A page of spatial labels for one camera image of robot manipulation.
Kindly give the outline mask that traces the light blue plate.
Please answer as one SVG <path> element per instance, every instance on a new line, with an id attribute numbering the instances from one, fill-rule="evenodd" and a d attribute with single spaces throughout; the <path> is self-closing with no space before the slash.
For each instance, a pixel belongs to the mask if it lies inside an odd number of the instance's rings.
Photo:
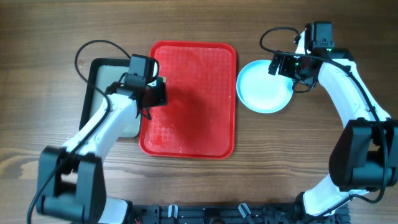
<path id="1" fill-rule="evenodd" d="M 287 106 L 293 95 L 293 81 L 269 74 L 270 60 L 255 60 L 238 74 L 236 91 L 240 101 L 257 113 L 275 113 Z"/>

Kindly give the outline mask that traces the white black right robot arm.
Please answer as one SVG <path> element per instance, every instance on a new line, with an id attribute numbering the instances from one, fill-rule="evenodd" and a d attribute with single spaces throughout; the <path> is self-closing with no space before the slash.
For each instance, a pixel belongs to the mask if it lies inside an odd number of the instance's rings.
<path id="1" fill-rule="evenodd" d="M 328 175 L 297 197 L 296 220 L 310 223 L 329 217 L 354 198 L 380 202 L 387 187 L 397 183 L 397 121 L 371 96 L 349 50 L 276 51 L 269 73 L 307 86 L 320 84 L 343 124 Z"/>

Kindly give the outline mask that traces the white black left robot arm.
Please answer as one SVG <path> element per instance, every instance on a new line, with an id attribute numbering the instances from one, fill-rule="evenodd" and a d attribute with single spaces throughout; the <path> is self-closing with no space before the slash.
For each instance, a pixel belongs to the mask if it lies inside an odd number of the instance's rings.
<path id="1" fill-rule="evenodd" d="M 61 218 L 72 223 L 129 223 L 132 203 L 109 197 L 103 161 L 143 109 L 167 103 L 166 85 L 127 85 L 114 82 L 106 89 L 100 109 L 62 147 L 47 146 L 40 154 L 37 193 L 27 213 Z"/>

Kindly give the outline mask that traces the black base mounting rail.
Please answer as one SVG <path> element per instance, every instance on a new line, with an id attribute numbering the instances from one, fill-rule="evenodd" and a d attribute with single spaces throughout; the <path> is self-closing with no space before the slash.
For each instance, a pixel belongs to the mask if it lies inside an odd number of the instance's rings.
<path id="1" fill-rule="evenodd" d="M 334 214 L 313 218 L 304 214 L 298 203 L 265 203 L 264 205 L 169 206 L 135 205 L 127 218 L 131 224 L 350 224 L 349 208 L 344 205 Z"/>

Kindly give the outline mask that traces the red plastic tray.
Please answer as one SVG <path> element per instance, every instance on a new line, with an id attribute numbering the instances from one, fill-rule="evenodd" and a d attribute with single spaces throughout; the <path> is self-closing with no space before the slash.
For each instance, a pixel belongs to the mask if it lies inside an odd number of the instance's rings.
<path id="1" fill-rule="evenodd" d="M 143 119 L 151 156 L 225 159 L 234 151 L 237 53 L 221 42 L 162 40 L 150 50 L 166 79 L 167 105 Z"/>

